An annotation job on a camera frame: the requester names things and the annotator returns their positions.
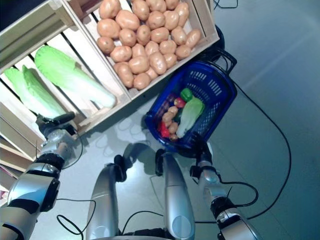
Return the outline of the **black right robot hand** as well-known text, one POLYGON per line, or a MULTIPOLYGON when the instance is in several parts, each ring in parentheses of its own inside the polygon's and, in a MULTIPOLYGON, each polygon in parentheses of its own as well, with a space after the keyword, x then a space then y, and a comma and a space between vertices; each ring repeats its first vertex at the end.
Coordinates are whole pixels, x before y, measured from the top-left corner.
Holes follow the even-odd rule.
POLYGON ((204 141, 204 139, 197 132, 193 134, 193 139, 196 162, 200 163, 205 161, 212 164, 212 154, 207 142, 204 141))

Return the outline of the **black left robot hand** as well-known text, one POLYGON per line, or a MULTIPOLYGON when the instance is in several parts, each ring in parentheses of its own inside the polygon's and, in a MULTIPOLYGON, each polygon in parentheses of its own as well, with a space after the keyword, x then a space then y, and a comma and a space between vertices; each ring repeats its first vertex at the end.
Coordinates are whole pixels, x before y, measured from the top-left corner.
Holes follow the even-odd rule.
POLYGON ((75 118, 73 111, 64 113, 54 118, 48 118, 41 114, 36 117, 39 131, 47 139, 49 134, 56 130, 66 130, 71 136, 76 133, 76 128, 70 123, 75 118))

